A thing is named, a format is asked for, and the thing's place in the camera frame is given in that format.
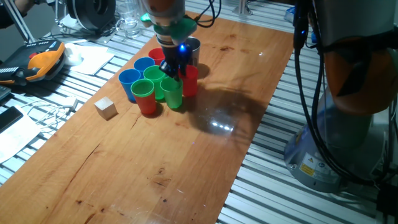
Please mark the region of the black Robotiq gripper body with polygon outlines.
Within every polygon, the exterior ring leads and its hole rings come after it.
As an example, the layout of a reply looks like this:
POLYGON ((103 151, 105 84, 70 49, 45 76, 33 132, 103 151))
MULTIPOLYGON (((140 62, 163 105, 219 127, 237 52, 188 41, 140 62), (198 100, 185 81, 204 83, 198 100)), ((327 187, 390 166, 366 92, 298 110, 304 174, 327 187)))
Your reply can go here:
POLYGON ((180 44, 173 47, 162 47, 165 62, 171 67, 179 67, 189 63, 192 57, 192 48, 188 44, 180 44))

